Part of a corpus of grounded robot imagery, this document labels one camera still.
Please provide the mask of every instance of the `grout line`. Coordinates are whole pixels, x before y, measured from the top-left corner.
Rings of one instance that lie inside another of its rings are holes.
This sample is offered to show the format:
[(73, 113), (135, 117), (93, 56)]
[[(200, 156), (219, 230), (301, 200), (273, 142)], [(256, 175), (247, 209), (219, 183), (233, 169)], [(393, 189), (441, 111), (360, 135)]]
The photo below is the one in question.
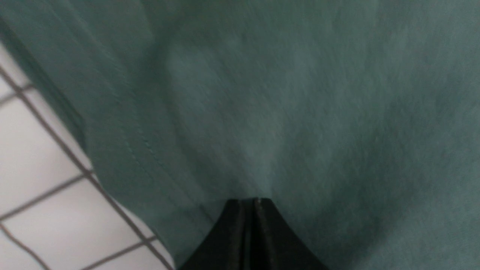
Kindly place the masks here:
[(10, 100), (14, 99), (16, 96), (17, 96), (16, 93), (11, 93), (11, 94), (8, 94), (8, 95), (0, 98), (0, 106), (8, 103)]
[[(35, 87), (33, 86), (33, 84), (27, 84), (24, 87), (22, 87), (22, 91), (33, 90), (34, 88)], [(7, 104), (9, 101), (16, 98), (17, 96), (18, 96), (18, 94), (16, 92), (14, 92), (14, 93), (8, 94), (8, 95), (0, 98), (0, 106), (2, 106), (4, 104)]]
[(34, 115), (37, 121), (42, 125), (45, 131), (52, 137), (52, 139), (57, 143), (57, 145), (63, 150), (63, 152), (70, 158), (70, 160), (80, 169), (80, 171), (85, 175), (88, 181), (97, 189), (98, 192), (107, 200), (107, 202), (113, 207), (113, 209), (122, 217), (122, 219), (130, 226), (131, 230), (137, 234), (142, 242), (145, 242), (145, 246), (157, 257), (168, 270), (174, 270), (173, 267), (167, 262), (165, 257), (161, 255), (158, 250), (156, 250), (150, 242), (146, 241), (145, 235), (138, 229), (137, 225), (123, 212), (123, 210), (115, 203), (115, 201), (103, 190), (100, 184), (95, 181), (95, 179), (88, 173), (87, 168), (78, 160), (78, 158), (73, 154), (70, 148), (65, 144), (65, 142), (59, 137), (59, 135), (49, 126), (45, 119), (40, 115), (38, 110), (33, 106), (33, 104), (28, 100), (28, 98), (22, 93), (22, 88), (15, 84), (12, 78), (5, 72), (5, 70), (0, 67), (0, 75), (3, 77), (5, 82), (17, 93), (18, 98), (23, 101), (25, 106), (30, 110)]
[(117, 253), (114, 253), (114, 254), (112, 254), (112, 255), (110, 255), (110, 256), (107, 256), (107, 257), (105, 257), (105, 258), (103, 258), (103, 259), (101, 259), (101, 260), (99, 260), (99, 261), (97, 261), (97, 262), (95, 262), (95, 263), (92, 263), (91, 265), (89, 265), (89, 266), (87, 266), (87, 267), (85, 267), (85, 268), (82, 268), (82, 270), (91, 270), (91, 269), (94, 269), (94, 268), (96, 268), (96, 267), (98, 267), (98, 266), (100, 266), (100, 265), (102, 265), (102, 264), (105, 264), (105, 263), (107, 263), (107, 262), (109, 262), (109, 261), (111, 261), (111, 260), (114, 260), (114, 259), (116, 259), (116, 258), (118, 258), (118, 257), (120, 257), (120, 256), (122, 256), (122, 255), (125, 255), (125, 254), (131, 252), (131, 251), (134, 251), (134, 250), (136, 250), (136, 249), (144, 246), (146, 243), (150, 243), (150, 242), (152, 242), (152, 241), (154, 241), (154, 240), (156, 240), (156, 236), (152, 236), (152, 237), (150, 237), (150, 238), (147, 238), (146, 241), (141, 241), (141, 242), (139, 242), (139, 243), (136, 243), (136, 244), (134, 244), (134, 245), (131, 245), (131, 246), (129, 246), (128, 248), (126, 248), (126, 249), (124, 249), (124, 250), (121, 250), (121, 251), (119, 251), (119, 252), (117, 252)]
[(36, 198), (28, 201), (27, 203), (25, 203), (25, 204), (15, 208), (15, 209), (13, 209), (12, 211), (7, 212), (6, 214), (0, 216), (0, 222), (6, 220), (8, 218), (11, 218), (12, 216), (14, 216), (14, 215), (16, 215), (20, 212), (23, 212), (23, 211), (27, 210), (28, 208), (36, 205), (37, 203), (49, 198), (50, 196), (52, 196), (54, 194), (66, 189), (67, 187), (83, 180), (84, 178), (85, 178), (85, 175), (81, 174), (81, 175), (75, 176), (75, 177), (67, 180), (66, 182), (52, 188), (51, 190), (45, 192), (44, 194), (39, 195)]
[(30, 248), (28, 248), (27, 246), (25, 246), (22, 242), (20, 242), (20, 240), (18, 240), (17, 238), (15, 238), (9, 230), (7, 230), (7, 228), (5, 228), (5, 226), (3, 226), (3, 224), (0, 223), (0, 230), (3, 231), (3, 233), (5, 234), (5, 236), (12, 242), (14, 242), (19, 248), (23, 249), (26, 253), (28, 253), (30, 256), (33, 257), (33, 259), (44, 269), (44, 270), (50, 270), (50, 267), (48, 267), (46, 265), (46, 263), (44, 261), (42, 261), (42, 259), (40, 259), (40, 257), (35, 254), (35, 252), (33, 252), (33, 250), (31, 250)]

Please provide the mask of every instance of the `white tile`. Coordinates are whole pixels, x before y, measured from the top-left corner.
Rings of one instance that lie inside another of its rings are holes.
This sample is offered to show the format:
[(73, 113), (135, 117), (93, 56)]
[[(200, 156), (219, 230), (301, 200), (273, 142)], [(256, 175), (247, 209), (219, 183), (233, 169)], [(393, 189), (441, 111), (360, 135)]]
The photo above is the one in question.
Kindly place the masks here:
[(0, 269), (42, 270), (42, 267), (28, 253), (10, 241), (0, 230)]
[(90, 159), (85, 155), (84, 151), (80, 148), (77, 141), (73, 138), (67, 128), (63, 125), (62, 121), (53, 109), (47, 104), (43, 99), (41, 94), (37, 91), (28, 91), (26, 94), (27, 98), (33, 103), (38, 112), (45, 118), (47, 123), (52, 127), (52, 129), (60, 136), (60, 138), (67, 144), (67, 146), (72, 150), (74, 155), (80, 160), (80, 162), (87, 168), (92, 168), (92, 163)]
[(164, 270), (162, 262), (158, 260), (146, 247), (140, 247), (117, 259), (103, 264), (96, 270)]
[(173, 261), (172, 256), (170, 253), (167, 251), (167, 249), (162, 245), (162, 243), (158, 240), (155, 240), (152, 242), (152, 245), (157, 251), (163, 255), (163, 257), (167, 260), (167, 262), (175, 268), (175, 262)]
[(7, 74), (19, 86), (25, 86), (29, 80), (22, 69), (17, 65), (15, 60), (10, 56), (10, 53), (0, 44), (0, 66), (7, 72)]
[(79, 174), (19, 99), (0, 107), (0, 215)]
[(88, 181), (4, 223), (52, 269), (81, 269), (140, 241)]
[(13, 90), (10, 86), (3, 80), (0, 79), (0, 99), (13, 93)]

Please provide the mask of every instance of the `stitching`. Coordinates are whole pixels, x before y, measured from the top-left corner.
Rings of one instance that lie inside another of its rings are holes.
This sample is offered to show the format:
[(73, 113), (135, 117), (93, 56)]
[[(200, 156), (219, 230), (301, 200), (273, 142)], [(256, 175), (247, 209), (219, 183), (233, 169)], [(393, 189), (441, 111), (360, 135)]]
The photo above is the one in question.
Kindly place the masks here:
[[(133, 97), (134, 100), (137, 100), (137, 95), (133, 92), (133, 91), (129, 91)], [(133, 116), (135, 118), (135, 123), (137, 124), (137, 133), (138, 135), (140, 136), (140, 138), (142, 139), (145, 147), (148, 149), (148, 152), (150, 153), (150, 155), (153, 157), (153, 159), (155, 160), (155, 162), (162, 168), (162, 170), (169, 176), (170, 179), (173, 179), (173, 177), (170, 175), (170, 173), (165, 169), (165, 165), (160, 161), (160, 159), (157, 157), (157, 155), (155, 154), (153, 148), (151, 147), (150, 143), (148, 142), (148, 139), (145, 137), (144, 135), (144, 131), (142, 129), (142, 126), (140, 125), (140, 121), (139, 121), (139, 118), (138, 118), (138, 111), (137, 111), (137, 105), (135, 104), (135, 102), (132, 102), (132, 106), (133, 106)], [(181, 191), (183, 191), (187, 197), (190, 199), (190, 201), (193, 203), (193, 204), (196, 204), (197, 201), (192, 199), (191, 195), (186, 191), (186, 189), (184, 189), (180, 184), (178, 184), (177, 182), (175, 181), (172, 181), (173, 184), (175, 184)], [(213, 218), (204, 210), (202, 209), (202, 213), (210, 220), (213, 222)]]

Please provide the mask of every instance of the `tile floor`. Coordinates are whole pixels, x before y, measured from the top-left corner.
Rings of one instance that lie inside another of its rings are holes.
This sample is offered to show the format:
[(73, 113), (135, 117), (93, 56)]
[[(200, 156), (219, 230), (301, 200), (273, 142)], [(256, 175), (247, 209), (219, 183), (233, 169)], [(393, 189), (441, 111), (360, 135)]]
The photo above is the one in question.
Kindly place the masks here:
[(172, 269), (1, 45), (0, 75), (0, 269)]

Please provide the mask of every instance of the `green fabric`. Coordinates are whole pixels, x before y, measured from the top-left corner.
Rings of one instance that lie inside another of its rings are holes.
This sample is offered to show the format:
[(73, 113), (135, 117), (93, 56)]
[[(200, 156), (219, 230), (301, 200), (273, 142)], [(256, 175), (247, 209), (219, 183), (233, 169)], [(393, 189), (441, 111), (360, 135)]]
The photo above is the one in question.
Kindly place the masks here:
[(4, 42), (181, 265), (270, 197), (331, 269), (480, 269), (477, 0), (5, 0)]

